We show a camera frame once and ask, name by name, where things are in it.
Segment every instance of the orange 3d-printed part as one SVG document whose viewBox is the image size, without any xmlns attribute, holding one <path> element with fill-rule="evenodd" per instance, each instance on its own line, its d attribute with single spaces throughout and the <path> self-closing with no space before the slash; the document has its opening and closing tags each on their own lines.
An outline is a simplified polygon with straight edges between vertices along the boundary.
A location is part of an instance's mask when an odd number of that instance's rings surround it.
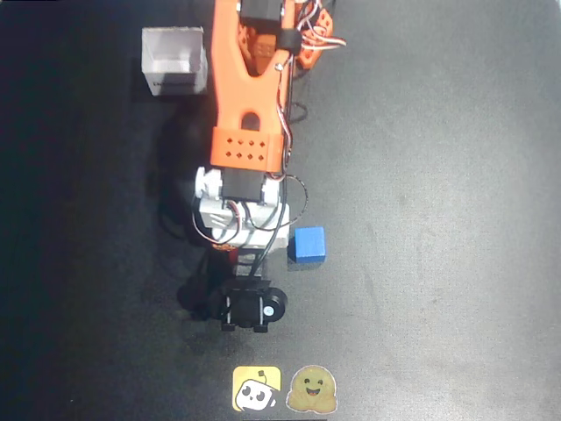
<svg viewBox="0 0 561 421">
<path fill-rule="evenodd" d="M 210 163 L 216 167 L 277 173 L 281 171 L 284 146 L 277 97 L 280 82 L 280 103 L 284 106 L 288 92 L 289 66 L 285 65 L 288 51 L 274 51 L 261 75 L 249 75 L 239 45 L 237 5 L 238 0 L 215 2 L 212 67 L 218 119 L 213 131 Z M 291 29 L 294 25 L 295 3 L 287 0 L 282 27 Z M 281 71 L 276 68 L 279 64 L 285 65 Z M 259 118 L 258 130 L 242 129 L 242 120 L 248 114 Z"/>
<path fill-rule="evenodd" d="M 316 22 L 316 26 L 323 28 L 324 33 L 320 35 L 323 35 L 324 37 L 330 37 L 333 35 L 333 19 L 331 18 L 329 12 L 327 12 L 325 9 L 323 9 L 320 12 L 319 19 Z M 313 39 L 315 41 L 314 45 L 316 46 L 323 45 L 323 41 L 317 39 L 314 33 L 310 29 L 304 31 L 302 35 L 310 39 Z M 316 65 L 322 53 L 323 50 L 310 50 L 310 49 L 303 48 L 300 51 L 300 55 L 298 56 L 298 61 L 300 62 L 303 68 L 305 68 L 306 70 L 310 70 Z"/>
</svg>

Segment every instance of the white wire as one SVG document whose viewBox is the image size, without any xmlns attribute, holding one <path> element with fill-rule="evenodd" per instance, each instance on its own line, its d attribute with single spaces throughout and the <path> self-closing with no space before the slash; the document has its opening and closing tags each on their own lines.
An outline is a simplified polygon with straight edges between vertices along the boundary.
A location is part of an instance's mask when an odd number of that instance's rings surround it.
<svg viewBox="0 0 561 421">
<path fill-rule="evenodd" d="M 312 24 L 309 22 L 309 20 L 306 23 L 308 24 L 308 27 L 312 31 L 314 36 L 316 38 L 320 39 L 321 41 L 326 42 L 328 44 L 339 44 L 340 46 L 346 46 L 347 45 L 347 41 L 345 41 L 344 39 L 333 38 L 333 37 L 324 37 L 323 35 L 320 35 L 319 33 L 317 33 L 316 28 L 322 28 L 321 26 L 312 26 Z"/>
<path fill-rule="evenodd" d="M 338 48 L 340 48 L 341 46 L 310 46 L 308 44 L 304 44 L 302 45 L 302 48 L 304 50 L 336 50 Z"/>
<path fill-rule="evenodd" d="M 300 22 L 298 22 L 298 25 L 296 25 L 296 29 L 298 31 L 301 31 L 304 24 L 316 15 L 317 10 L 320 7 L 322 7 L 322 2 L 320 0 L 315 0 L 314 7 L 313 7 L 312 11 L 308 15 L 304 16 Z"/>
</svg>

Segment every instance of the sticker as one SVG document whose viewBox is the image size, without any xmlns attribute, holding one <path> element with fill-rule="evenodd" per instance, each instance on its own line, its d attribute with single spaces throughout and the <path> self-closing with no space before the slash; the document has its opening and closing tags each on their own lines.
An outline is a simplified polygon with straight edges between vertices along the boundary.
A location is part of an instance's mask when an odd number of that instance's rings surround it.
<svg viewBox="0 0 561 421">
<path fill-rule="evenodd" d="M 331 372 L 320 366 L 306 366 L 292 378 L 287 407 L 296 412 L 331 414 L 337 410 L 337 386 Z"/>
<path fill-rule="evenodd" d="M 277 367 L 238 367 L 231 404 L 238 412 L 265 410 L 274 407 L 280 390 L 281 371 Z"/>
</svg>

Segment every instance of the smiling face sticker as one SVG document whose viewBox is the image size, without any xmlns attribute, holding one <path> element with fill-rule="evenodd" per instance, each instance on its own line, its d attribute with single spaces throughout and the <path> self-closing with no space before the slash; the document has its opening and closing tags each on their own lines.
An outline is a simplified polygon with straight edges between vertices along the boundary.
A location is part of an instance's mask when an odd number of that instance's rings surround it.
<svg viewBox="0 0 561 421">
<path fill-rule="evenodd" d="M 292 379 L 287 407 L 298 412 L 330 414 L 337 409 L 336 385 L 327 368 L 307 366 Z"/>
</svg>

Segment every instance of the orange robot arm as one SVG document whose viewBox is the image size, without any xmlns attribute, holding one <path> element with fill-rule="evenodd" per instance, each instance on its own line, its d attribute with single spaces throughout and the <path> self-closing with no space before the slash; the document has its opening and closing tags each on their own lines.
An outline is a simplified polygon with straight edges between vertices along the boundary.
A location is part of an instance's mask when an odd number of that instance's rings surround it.
<svg viewBox="0 0 561 421">
<path fill-rule="evenodd" d="M 277 105 L 279 97 L 282 108 L 287 101 L 289 52 L 276 50 L 262 75 L 249 75 L 238 43 L 237 6 L 238 0 L 216 0 L 212 67 L 218 120 L 213 131 L 210 163 L 222 168 L 278 173 L 282 167 L 284 132 Z M 282 28 L 290 29 L 294 25 L 295 2 L 287 0 Z M 257 131 L 241 128 L 248 113 L 259 118 Z"/>
</svg>

